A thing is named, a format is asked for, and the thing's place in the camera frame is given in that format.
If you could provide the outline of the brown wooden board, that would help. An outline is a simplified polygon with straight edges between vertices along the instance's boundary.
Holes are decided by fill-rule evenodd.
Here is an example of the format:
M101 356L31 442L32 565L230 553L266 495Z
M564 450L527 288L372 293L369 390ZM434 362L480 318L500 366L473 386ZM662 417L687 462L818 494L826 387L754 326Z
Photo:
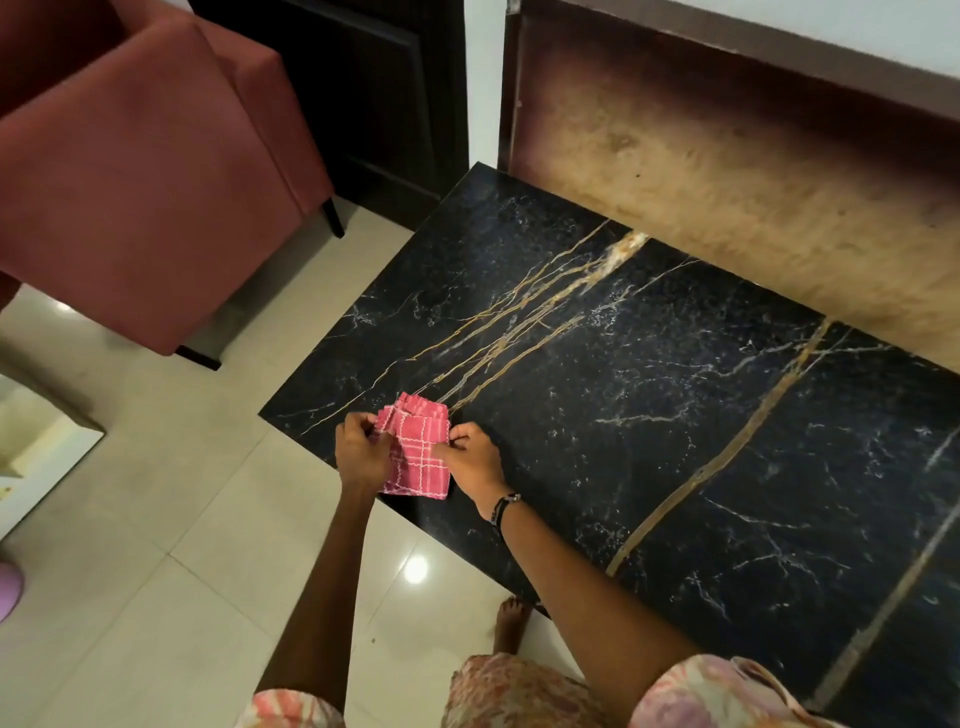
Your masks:
M507 170L960 374L960 109L520 0Z

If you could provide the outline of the person's right forearm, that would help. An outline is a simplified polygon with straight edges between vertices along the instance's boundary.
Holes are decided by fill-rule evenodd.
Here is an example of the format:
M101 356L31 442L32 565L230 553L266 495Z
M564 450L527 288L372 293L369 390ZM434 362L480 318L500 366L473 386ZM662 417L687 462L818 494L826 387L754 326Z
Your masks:
M566 543L524 501L495 506L497 526L582 672L617 726L651 687L699 648Z

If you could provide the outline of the person's right hand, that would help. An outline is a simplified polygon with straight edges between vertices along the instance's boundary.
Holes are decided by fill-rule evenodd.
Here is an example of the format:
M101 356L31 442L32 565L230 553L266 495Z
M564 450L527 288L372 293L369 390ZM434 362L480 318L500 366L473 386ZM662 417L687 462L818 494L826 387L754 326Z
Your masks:
M451 478L475 505L479 515L490 522L498 503L513 492L507 485L498 447L475 422L455 425L449 441L466 442L466 465L450 469Z

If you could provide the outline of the dark wooden door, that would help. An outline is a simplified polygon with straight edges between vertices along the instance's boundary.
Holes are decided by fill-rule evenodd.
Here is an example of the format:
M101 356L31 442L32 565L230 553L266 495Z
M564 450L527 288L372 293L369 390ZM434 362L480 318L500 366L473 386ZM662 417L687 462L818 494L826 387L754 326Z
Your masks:
M277 51L336 194L414 231L469 171L464 0L188 0Z

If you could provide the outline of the red checked cloth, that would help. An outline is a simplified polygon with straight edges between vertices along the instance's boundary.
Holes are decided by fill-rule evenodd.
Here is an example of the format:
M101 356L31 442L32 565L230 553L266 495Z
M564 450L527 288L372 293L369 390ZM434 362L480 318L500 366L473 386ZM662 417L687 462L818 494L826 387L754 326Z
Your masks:
M450 442L448 407L403 392L378 412L370 440L376 442L384 432L392 437L390 473L380 493L444 501L450 491L450 469L433 455L433 447Z

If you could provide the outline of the person's bare foot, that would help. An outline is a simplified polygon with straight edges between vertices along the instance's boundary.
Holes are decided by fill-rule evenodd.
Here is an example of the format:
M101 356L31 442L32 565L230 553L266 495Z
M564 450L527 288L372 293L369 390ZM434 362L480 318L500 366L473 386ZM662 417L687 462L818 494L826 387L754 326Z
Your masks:
M516 596L499 606L493 631L492 655L517 656L532 614L532 607Z

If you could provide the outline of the person's left forearm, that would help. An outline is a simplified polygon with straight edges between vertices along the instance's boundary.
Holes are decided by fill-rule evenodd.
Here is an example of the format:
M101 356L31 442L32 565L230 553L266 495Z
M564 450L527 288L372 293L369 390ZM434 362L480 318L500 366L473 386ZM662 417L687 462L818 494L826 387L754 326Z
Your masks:
M346 707L354 614L367 526L377 491L343 488L317 559L256 687Z

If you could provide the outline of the pink rounded object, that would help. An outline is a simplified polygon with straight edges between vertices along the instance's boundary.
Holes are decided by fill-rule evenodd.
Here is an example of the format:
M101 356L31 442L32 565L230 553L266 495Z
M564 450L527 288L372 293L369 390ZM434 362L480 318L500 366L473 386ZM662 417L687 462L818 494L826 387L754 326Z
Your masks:
M0 624L14 612L25 589L21 569L9 562L0 562Z

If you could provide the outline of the floral patterned dress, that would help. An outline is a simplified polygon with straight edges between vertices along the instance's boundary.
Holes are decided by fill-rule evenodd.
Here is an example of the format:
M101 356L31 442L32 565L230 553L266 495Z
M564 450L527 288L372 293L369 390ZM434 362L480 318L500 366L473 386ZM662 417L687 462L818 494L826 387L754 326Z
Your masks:
M848 728L806 710L765 667L699 654L657 679L624 723L583 682L522 657L468 658L440 728Z

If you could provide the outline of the person's left hand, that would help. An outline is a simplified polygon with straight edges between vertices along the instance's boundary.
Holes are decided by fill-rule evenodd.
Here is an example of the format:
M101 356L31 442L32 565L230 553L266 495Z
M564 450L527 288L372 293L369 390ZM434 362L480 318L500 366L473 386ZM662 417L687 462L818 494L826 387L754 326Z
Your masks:
M351 500L371 503L391 473L390 467L376 467L371 455L371 435L378 416L371 412L348 413L335 428L335 463L342 491Z

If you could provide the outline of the white low furniture piece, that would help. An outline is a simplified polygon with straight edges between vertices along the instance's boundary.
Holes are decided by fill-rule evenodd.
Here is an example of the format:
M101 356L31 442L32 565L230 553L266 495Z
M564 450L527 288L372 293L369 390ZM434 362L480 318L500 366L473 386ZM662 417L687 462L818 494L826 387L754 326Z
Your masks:
M0 372L0 542L104 435L58 395Z

